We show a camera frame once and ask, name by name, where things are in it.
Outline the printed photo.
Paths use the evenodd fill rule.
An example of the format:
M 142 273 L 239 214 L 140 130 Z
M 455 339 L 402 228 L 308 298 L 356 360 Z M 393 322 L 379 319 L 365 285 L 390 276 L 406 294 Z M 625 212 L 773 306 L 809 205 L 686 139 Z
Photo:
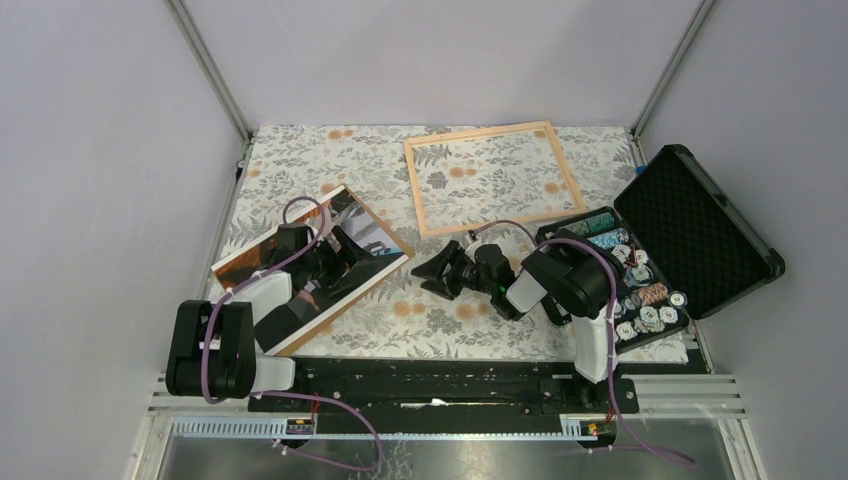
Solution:
M 266 355 L 295 351 L 411 259 L 410 247 L 340 186 L 289 201 L 282 219 L 215 263 L 218 284 L 253 307 Z

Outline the light wooden picture frame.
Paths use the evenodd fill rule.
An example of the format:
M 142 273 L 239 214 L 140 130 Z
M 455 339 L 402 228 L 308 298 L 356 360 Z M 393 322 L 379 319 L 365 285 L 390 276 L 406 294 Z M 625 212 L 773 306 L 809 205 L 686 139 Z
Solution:
M 588 209 L 548 121 L 410 137 L 404 150 L 424 237 Z

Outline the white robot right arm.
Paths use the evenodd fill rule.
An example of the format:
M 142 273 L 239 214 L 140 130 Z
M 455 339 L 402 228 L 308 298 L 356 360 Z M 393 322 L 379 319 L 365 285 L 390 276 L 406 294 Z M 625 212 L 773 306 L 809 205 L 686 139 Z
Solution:
M 562 231 L 541 242 L 516 272 L 493 243 L 449 241 L 412 270 L 421 288 L 453 300 L 465 290 L 487 294 L 497 314 L 518 320 L 544 300 L 561 307 L 575 325 L 575 402 L 597 412 L 613 398 L 609 379 L 617 367 L 613 321 L 624 267 L 589 240 Z

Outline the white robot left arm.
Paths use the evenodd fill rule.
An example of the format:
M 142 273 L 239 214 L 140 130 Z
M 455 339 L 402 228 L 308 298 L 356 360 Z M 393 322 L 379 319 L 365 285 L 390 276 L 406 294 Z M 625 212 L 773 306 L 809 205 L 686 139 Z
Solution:
M 272 389 L 288 411 L 310 385 L 282 353 L 299 348 L 410 258 L 383 231 L 353 239 L 303 223 L 281 225 L 216 271 L 220 304 L 187 300 L 177 310 L 165 373 L 175 396 L 245 398 Z

